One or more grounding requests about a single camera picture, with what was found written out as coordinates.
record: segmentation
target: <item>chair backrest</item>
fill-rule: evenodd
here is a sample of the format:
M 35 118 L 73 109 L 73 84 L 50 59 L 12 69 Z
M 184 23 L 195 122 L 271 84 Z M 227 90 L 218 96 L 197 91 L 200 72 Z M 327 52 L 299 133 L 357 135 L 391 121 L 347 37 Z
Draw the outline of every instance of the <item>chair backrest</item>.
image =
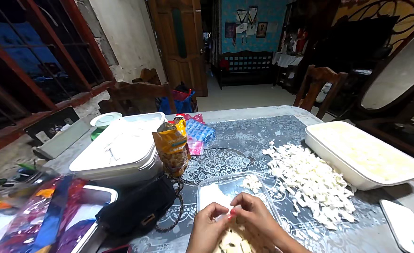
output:
M 123 115 L 128 115 L 128 108 L 126 107 L 127 105 L 131 105 L 131 101 L 136 101 L 142 98 L 155 99 L 161 97 L 168 98 L 171 113 L 176 113 L 176 105 L 174 104 L 173 95 L 168 84 L 157 85 L 145 82 L 130 84 L 126 82 L 117 82 L 115 87 L 116 88 L 108 88 L 107 91 L 110 94 L 114 107 Z
M 299 106 L 304 110 L 311 111 L 313 104 L 315 103 L 316 97 L 321 92 L 324 84 L 331 83 L 332 86 L 326 95 L 326 98 L 322 102 L 316 116 L 322 119 L 326 114 L 327 109 L 332 104 L 335 96 L 338 94 L 341 86 L 347 78 L 347 73 L 335 73 L 328 67 L 315 67 L 310 65 L 305 73 L 304 80 L 302 81 L 301 88 L 296 95 L 293 106 Z M 302 99 L 305 93 L 305 89 L 309 86 L 309 90 L 305 98 Z
M 143 82 L 148 82 L 152 84 L 158 84 L 161 85 L 160 78 L 158 77 L 157 70 L 156 69 L 147 69 L 144 68 L 141 70 L 140 78 L 143 80 Z

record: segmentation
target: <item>mirror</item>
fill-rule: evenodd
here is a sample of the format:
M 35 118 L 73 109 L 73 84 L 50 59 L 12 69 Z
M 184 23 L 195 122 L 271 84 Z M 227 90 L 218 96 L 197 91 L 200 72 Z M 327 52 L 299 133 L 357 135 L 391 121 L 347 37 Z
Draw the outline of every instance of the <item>mirror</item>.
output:
M 414 38 L 385 66 L 362 98 L 368 110 L 388 106 L 414 85 Z

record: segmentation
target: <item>yellow snack bag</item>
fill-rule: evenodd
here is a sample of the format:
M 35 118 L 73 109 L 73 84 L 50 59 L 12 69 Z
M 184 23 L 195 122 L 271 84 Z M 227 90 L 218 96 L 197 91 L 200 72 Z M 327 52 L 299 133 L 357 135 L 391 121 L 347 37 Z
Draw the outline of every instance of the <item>yellow snack bag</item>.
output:
M 185 120 L 176 124 L 165 122 L 152 135 L 163 169 L 173 176 L 182 175 L 190 159 Z

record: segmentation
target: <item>black handbag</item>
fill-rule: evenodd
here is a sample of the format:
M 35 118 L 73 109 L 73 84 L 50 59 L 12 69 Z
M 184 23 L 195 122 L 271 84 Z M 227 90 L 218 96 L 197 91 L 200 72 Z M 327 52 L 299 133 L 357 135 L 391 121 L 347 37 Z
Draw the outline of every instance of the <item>black handbag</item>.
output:
M 104 206 L 96 215 L 100 224 L 109 234 L 127 236 L 134 233 L 146 234 L 153 228 L 158 232 L 168 232 L 179 222 L 183 212 L 181 196 L 183 182 L 177 181 L 176 191 L 171 179 L 165 173 L 159 174 L 146 185 L 126 193 L 117 201 Z M 176 222 L 168 228 L 157 226 L 157 221 L 179 198 L 181 208 Z

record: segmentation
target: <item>tiled floor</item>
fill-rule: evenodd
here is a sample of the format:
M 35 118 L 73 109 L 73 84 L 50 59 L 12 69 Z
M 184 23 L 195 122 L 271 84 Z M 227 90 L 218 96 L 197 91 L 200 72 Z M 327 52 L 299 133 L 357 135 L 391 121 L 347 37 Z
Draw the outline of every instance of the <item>tiled floor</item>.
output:
M 290 94 L 280 86 L 272 84 L 228 86 L 220 89 L 218 81 L 207 72 L 208 97 L 197 98 L 199 112 L 219 111 L 227 109 L 252 108 L 263 106 L 293 105 L 296 95 Z M 312 114 L 316 115 L 317 107 Z M 323 121 L 333 120 L 330 114 Z

